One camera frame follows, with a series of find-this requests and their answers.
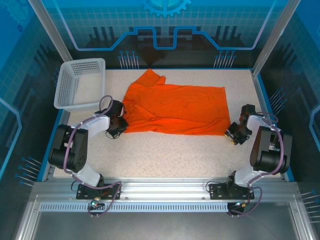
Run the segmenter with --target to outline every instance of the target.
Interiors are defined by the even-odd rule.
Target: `white plastic basket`
[[[61,65],[53,105],[68,112],[97,110],[105,95],[106,61],[88,58]]]

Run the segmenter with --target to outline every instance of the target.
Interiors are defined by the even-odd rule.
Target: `black mounting bracket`
[[[78,189],[76,192],[76,199],[78,200],[92,200],[96,197],[100,197],[101,200],[112,200],[117,192],[117,189],[119,187],[119,184],[114,185],[112,187],[108,187],[106,189],[93,189],[87,186],[84,186],[82,184],[78,185]],[[119,200],[121,195],[121,188],[117,196],[115,197],[115,200]]]
[[[252,200],[255,199],[253,190],[235,184],[235,171],[228,176],[226,183],[209,184],[211,200]]]

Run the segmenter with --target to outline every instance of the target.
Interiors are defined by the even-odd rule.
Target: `robotic arm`
[[[91,120],[76,130],[66,161],[66,169],[77,179],[92,187],[103,187],[104,178],[87,163],[88,140],[104,131],[115,139],[128,127],[128,123],[123,118],[125,113],[123,103],[113,100],[110,104],[112,106],[109,106],[108,112],[103,115],[101,113],[105,109],[95,112]],[[68,142],[77,125],[61,124],[57,127],[48,161],[59,169],[64,169]]]
[[[252,184],[266,175],[284,174],[290,165],[292,136],[281,132],[263,115],[256,113],[255,106],[247,104],[241,108],[240,124],[232,123],[225,135],[232,138],[233,144],[242,145],[252,133],[257,133],[248,165],[234,171],[226,183],[210,184],[212,200],[254,199]],[[281,161],[280,141],[283,142],[283,160]]]

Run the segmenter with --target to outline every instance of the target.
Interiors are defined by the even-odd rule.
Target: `speckled countertop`
[[[260,104],[249,70],[157,69],[167,84],[225,87],[230,121],[239,122],[241,107]],[[105,93],[122,101],[129,85],[145,70],[107,70]],[[73,112],[69,124],[91,117],[94,111]],[[122,134],[108,139],[104,132],[89,140],[87,161],[104,177],[226,177],[249,164],[255,140],[243,145],[224,136],[169,135],[156,132]],[[55,169],[54,177],[66,177]]]

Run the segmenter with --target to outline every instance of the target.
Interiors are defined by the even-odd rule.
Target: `orange shirt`
[[[125,133],[223,135],[230,126],[224,87],[165,84],[148,69],[123,99],[129,126]]]

